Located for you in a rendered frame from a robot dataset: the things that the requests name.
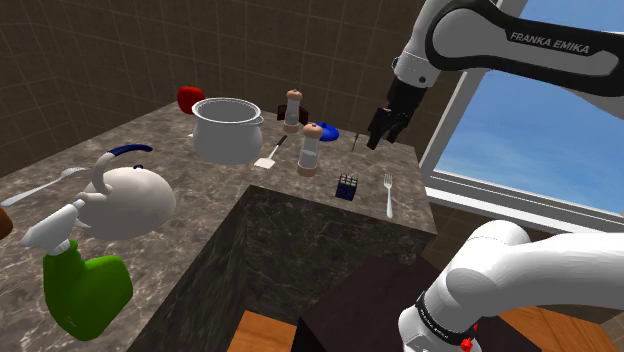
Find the red apple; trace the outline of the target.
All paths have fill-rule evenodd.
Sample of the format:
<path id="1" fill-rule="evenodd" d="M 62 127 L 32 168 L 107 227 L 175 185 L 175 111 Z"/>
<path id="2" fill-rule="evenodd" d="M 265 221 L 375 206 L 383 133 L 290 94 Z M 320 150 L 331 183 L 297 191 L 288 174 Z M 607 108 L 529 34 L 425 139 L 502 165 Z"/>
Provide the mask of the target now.
<path id="1" fill-rule="evenodd" d="M 192 115 L 195 103 L 205 99 L 203 91 L 195 86 L 182 86 L 177 93 L 177 103 L 182 112 Z"/>

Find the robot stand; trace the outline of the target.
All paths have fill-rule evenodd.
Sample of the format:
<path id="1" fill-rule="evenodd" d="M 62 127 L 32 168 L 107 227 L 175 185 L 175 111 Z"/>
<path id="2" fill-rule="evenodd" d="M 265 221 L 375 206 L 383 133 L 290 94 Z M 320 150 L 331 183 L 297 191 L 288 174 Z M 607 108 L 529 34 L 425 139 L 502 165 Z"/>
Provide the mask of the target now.
<path id="1" fill-rule="evenodd" d="M 399 315 L 438 275 L 421 257 L 368 258 L 300 316 L 291 352 L 403 352 Z"/>

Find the white fork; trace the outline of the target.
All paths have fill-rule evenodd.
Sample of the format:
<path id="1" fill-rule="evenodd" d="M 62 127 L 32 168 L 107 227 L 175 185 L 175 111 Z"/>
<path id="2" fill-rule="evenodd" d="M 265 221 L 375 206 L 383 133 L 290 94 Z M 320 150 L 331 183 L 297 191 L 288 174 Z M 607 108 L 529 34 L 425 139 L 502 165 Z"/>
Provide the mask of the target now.
<path id="1" fill-rule="evenodd" d="M 387 203 L 386 203 L 386 216 L 388 218 L 393 217 L 393 206 L 392 206 L 392 175 L 386 173 L 383 179 L 384 187 L 387 189 Z"/>

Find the clear pepper mill wooden cap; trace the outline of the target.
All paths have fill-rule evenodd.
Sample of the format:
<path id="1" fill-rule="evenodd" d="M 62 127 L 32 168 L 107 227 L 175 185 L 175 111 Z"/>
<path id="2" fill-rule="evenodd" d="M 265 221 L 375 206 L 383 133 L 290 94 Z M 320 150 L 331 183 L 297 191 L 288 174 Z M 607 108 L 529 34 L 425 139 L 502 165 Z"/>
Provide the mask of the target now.
<path id="1" fill-rule="evenodd" d="M 283 122 L 283 130 L 286 133 L 297 133 L 299 127 L 299 109 L 302 100 L 302 93 L 297 89 L 289 90 L 286 93 L 287 106 Z"/>
<path id="2" fill-rule="evenodd" d="M 313 177 L 317 171 L 318 144 L 323 136 L 323 128 L 309 123 L 303 128 L 304 141 L 297 163 L 297 173 L 303 177 Z"/>

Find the dark puzzle cube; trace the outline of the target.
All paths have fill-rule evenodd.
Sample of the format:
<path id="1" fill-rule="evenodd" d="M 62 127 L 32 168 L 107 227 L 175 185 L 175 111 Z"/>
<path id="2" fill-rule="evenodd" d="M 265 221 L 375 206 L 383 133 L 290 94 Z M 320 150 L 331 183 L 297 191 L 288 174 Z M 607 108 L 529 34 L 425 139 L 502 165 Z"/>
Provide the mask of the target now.
<path id="1" fill-rule="evenodd" d="M 358 178 L 346 174 L 341 174 L 335 193 L 336 198 L 352 201 L 358 186 Z"/>

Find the silver spoon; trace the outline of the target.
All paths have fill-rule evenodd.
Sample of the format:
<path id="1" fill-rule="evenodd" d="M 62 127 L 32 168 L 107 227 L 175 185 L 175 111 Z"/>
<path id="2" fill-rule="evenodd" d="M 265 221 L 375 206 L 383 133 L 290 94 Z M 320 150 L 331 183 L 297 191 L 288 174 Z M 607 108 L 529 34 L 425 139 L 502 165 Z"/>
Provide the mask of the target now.
<path id="1" fill-rule="evenodd" d="M 52 181 L 50 181 L 50 182 L 48 182 L 46 184 L 43 184 L 41 186 L 35 187 L 35 188 L 30 189 L 28 191 L 24 191 L 24 192 L 22 192 L 20 194 L 17 194 L 15 196 L 9 197 L 9 198 L 3 200 L 2 202 L 0 202 L 0 206 L 1 207 L 9 207 L 9 206 L 17 203 L 18 201 L 20 201 L 20 200 L 22 200 L 22 199 L 24 199 L 24 198 L 26 198 L 26 197 L 34 194 L 34 193 L 37 193 L 40 190 L 43 190 L 43 189 L 45 189 L 45 188 L 47 188 L 47 187 L 49 187 L 49 186 L 51 186 L 53 184 L 56 184 L 56 183 L 62 181 L 63 179 L 69 177 L 70 175 L 72 175 L 74 173 L 81 172 L 81 171 L 89 171 L 89 168 L 86 168 L 86 167 L 70 167 L 70 168 L 67 168 L 67 169 L 63 170 L 60 173 L 60 176 L 58 178 L 56 178 L 56 179 L 54 179 L 54 180 L 52 180 Z"/>

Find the white cooking pot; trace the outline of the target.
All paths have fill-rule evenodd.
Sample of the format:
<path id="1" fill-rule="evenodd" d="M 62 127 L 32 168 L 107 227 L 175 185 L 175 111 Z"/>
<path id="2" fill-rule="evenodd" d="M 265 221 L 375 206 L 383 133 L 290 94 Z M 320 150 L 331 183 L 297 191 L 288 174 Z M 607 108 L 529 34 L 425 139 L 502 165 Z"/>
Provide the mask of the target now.
<path id="1" fill-rule="evenodd" d="M 199 157 L 219 165 L 246 164 L 262 148 L 264 118 L 255 104 L 238 98 L 208 98 L 195 103 L 192 133 Z"/>

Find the window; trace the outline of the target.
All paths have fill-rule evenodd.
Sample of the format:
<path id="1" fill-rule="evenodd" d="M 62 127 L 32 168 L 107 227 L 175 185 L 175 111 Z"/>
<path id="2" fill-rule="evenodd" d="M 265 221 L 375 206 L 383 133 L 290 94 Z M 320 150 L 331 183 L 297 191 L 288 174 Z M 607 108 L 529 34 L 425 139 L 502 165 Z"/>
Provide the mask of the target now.
<path id="1" fill-rule="evenodd" d="M 624 119 L 552 85 L 463 74 L 420 166 L 435 204 L 544 231 L 624 232 Z"/>

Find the green spray bottle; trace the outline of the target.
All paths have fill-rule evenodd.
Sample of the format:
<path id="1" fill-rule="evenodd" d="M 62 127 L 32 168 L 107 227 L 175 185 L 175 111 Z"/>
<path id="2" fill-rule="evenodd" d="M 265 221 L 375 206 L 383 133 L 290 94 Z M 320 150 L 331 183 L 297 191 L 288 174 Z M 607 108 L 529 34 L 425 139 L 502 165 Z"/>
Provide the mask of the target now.
<path id="1" fill-rule="evenodd" d="M 103 256 L 85 261 L 69 235 L 82 200 L 67 204 L 28 229 L 19 244 L 43 257 L 45 303 L 56 323 L 79 341 L 100 336 L 133 296 L 124 261 Z"/>

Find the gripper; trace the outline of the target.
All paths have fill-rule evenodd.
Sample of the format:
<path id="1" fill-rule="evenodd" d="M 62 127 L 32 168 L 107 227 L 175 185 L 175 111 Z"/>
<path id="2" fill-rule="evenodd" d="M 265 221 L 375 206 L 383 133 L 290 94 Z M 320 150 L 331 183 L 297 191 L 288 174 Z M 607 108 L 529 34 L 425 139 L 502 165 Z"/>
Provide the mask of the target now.
<path id="1" fill-rule="evenodd" d="M 387 108 L 378 108 L 368 126 L 370 137 L 367 146 L 375 150 L 388 131 L 387 141 L 394 143 L 408 126 L 426 92 L 427 88 L 414 87 L 395 77 L 386 96 Z"/>

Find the dark brown open book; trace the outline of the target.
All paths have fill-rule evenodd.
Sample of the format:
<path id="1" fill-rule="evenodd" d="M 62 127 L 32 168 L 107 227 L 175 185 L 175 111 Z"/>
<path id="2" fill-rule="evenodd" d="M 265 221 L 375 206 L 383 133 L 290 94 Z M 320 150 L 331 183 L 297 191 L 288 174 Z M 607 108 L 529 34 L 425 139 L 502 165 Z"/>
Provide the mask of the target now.
<path id="1" fill-rule="evenodd" d="M 286 104 L 278 106 L 278 110 L 277 110 L 277 120 L 278 121 L 282 121 L 282 120 L 285 119 L 286 110 L 287 110 L 287 105 Z M 298 121 L 302 125 L 307 125 L 308 124 L 309 113 L 303 107 L 299 107 L 299 118 L 298 118 Z"/>

